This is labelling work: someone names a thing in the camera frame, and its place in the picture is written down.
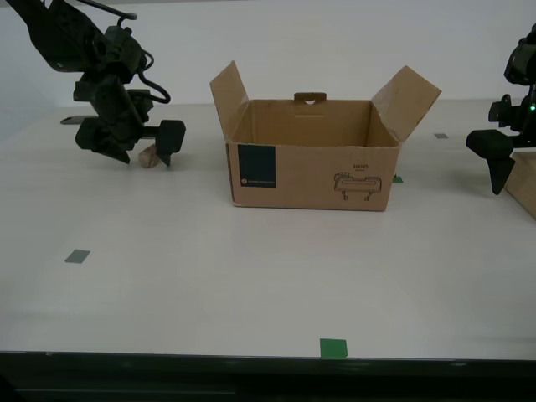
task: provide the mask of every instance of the open cardboard box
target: open cardboard box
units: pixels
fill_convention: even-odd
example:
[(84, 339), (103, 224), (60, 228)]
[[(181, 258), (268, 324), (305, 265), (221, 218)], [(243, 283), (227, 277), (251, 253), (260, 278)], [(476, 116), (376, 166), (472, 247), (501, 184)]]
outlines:
[(515, 152), (504, 188), (536, 219), (536, 152)]
[(384, 211), (400, 145), (441, 91), (404, 67), (372, 100), (250, 100), (235, 62), (210, 83), (233, 202)]

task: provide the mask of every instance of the printed product illustration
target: printed product illustration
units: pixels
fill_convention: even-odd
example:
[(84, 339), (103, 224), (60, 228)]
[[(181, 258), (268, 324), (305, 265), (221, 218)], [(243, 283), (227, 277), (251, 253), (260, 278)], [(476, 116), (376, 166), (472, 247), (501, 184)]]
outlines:
[(373, 193), (382, 191), (381, 178), (355, 178), (348, 172), (340, 172), (335, 175), (335, 191), (343, 193), (344, 201), (348, 200), (346, 192), (368, 193), (365, 201), (369, 201)]

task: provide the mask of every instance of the white table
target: white table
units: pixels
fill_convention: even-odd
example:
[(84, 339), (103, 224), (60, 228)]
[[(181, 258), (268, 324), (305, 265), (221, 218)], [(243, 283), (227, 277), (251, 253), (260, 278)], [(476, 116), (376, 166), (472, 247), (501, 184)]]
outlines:
[(232, 206), (213, 106), (153, 111), (188, 130), (150, 170), (58, 110), (0, 143), (0, 350), (536, 358), (536, 222), (465, 148), (489, 105), (436, 104), (384, 213)]

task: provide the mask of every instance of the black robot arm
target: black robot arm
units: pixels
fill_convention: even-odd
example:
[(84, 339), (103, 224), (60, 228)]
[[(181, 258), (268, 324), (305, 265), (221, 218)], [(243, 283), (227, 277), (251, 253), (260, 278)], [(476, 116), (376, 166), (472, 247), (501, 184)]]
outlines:
[(467, 147), (487, 160), (495, 194), (501, 193), (513, 169), (513, 149), (536, 147), (536, 24), (526, 38), (519, 40), (504, 77), (512, 84), (528, 86), (528, 94), (519, 106), (512, 106), (510, 95), (503, 96), (492, 104), (488, 120), (519, 134), (509, 137), (499, 130), (476, 130), (466, 141)]
[[(98, 116), (84, 119), (76, 143), (82, 149), (129, 163), (126, 151), (140, 138), (154, 137), (157, 155), (169, 165), (171, 154), (182, 146), (186, 128), (181, 121), (144, 126), (153, 102), (169, 103), (171, 97), (145, 77), (154, 58), (131, 36), (130, 28), (121, 26), (125, 19), (137, 19), (136, 14), (122, 13), (92, 0), (78, 1), (117, 15), (117, 25), (102, 33), (65, 0), (53, 0), (48, 8), (40, 0), (8, 0), (28, 26), (33, 45), (54, 70), (84, 73), (76, 82), (74, 98), (90, 102)], [(149, 90), (126, 90), (124, 84), (134, 75), (162, 97)]]

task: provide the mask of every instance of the small wooden block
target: small wooden block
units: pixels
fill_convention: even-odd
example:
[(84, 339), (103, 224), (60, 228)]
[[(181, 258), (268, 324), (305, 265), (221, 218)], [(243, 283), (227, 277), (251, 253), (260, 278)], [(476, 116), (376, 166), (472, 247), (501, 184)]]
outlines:
[(515, 152), (510, 177), (504, 186), (536, 218), (536, 152)]
[(157, 146), (152, 144), (138, 154), (140, 164), (145, 168), (154, 168), (160, 163), (160, 158), (157, 156)]

